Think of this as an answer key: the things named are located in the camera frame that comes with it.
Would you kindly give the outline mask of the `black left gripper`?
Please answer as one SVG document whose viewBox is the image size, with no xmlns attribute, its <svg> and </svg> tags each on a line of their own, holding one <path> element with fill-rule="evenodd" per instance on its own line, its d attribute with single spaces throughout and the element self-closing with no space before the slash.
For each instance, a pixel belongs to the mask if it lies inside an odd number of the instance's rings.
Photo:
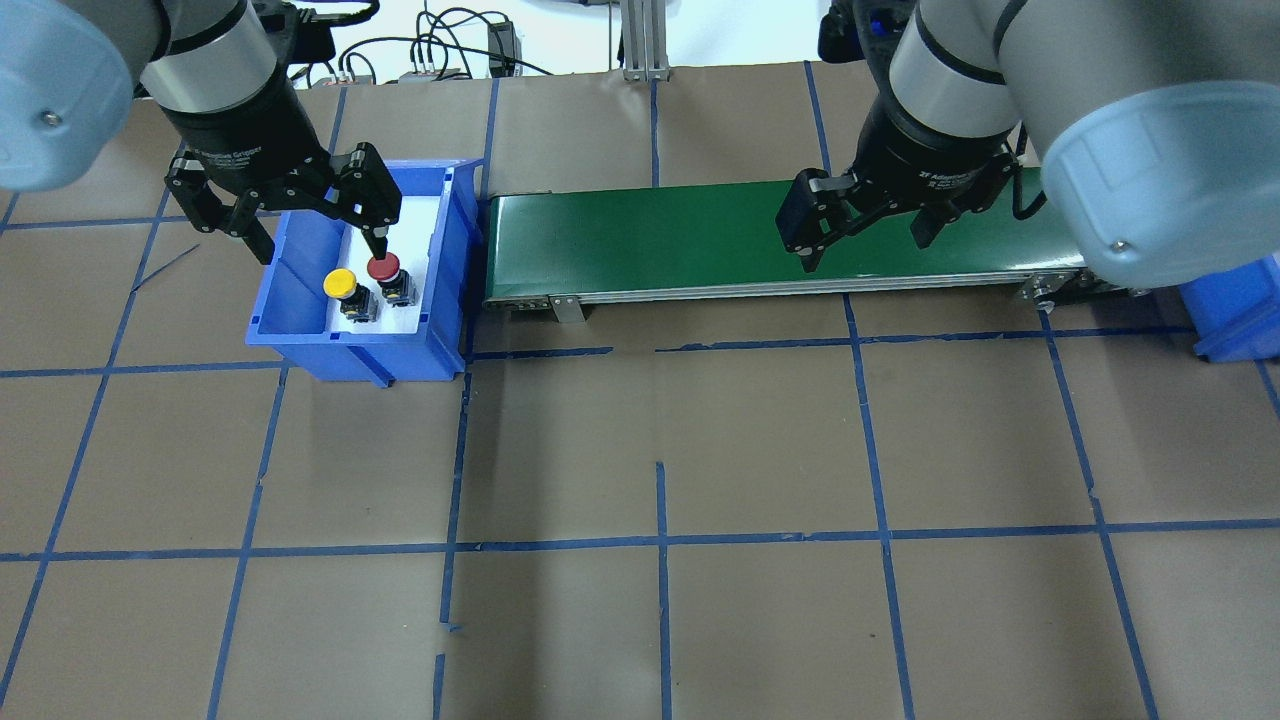
<svg viewBox="0 0 1280 720">
<path fill-rule="evenodd" d="M 270 78 L 251 97 L 219 111 L 161 110 L 195 159 L 172 161 L 166 188 L 196 231 L 239 240 L 266 266 L 275 243 L 259 210 L 291 209 L 284 187 L 292 187 L 302 208 L 356 228 L 372 259 L 387 258 L 403 193 L 384 158 L 370 142 L 330 155 L 287 78 Z M 223 202 L 212 183 L 236 201 Z"/>
</svg>

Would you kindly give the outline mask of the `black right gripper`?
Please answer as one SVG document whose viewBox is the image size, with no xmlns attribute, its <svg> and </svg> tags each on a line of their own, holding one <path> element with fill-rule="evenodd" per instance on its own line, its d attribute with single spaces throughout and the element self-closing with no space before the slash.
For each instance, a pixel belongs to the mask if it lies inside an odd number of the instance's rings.
<svg viewBox="0 0 1280 720">
<path fill-rule="evenodd" d="M 851 174 L 801 169 L 777 211 L 777 231 L 785 251 L 813 273 L 828 247 L 861 232 L 860 211 L 893 204 L 899 211 L 920 208 L 910 233 L 915 246 L 927 250 L 963 213 L 989 209 L 1016 167 L 1002 135 L 940 133 L 910 117 L 896 97 L 879 95 L 863 126 Z"/>
</svg>

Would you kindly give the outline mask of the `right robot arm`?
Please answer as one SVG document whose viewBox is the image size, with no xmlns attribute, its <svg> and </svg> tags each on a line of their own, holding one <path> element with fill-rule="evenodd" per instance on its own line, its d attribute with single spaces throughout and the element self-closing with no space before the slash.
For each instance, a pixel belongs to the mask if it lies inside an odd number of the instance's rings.
<svg viewBox="0 0 1280 720">
<path fill-rule="evenodd" d="M 1161 288 L 1277 251 L 1275 1 L 835 1 L 819 54 L 877 95 L 841 176 L 805 169 L 776 215 L 813 272 L 838 240 L 913 214 L 929 247 L 1016 179 L 1108 283 Z"/>
</svg>

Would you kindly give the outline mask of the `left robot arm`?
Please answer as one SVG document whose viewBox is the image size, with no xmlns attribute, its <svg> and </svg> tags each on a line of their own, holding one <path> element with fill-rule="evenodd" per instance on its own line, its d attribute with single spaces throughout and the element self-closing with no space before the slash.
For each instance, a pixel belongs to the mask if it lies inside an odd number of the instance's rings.
<svg viewBox="0 0 1280 720">
<path fill-rule="evenodd" d="M 261 211 L 316 211 L 358 231 L 375 259 L 403 195 L 380 152 L 320 143 L 289 67 L 285 5 L 274 31 L 252 1 L 5 1 L 1 183 L 12 193 L 74 183 L 122 131 L 137 88 L 180 136 L 165 184 L 192 227 L 241 240 L 269 264 Z"/>
</svg>

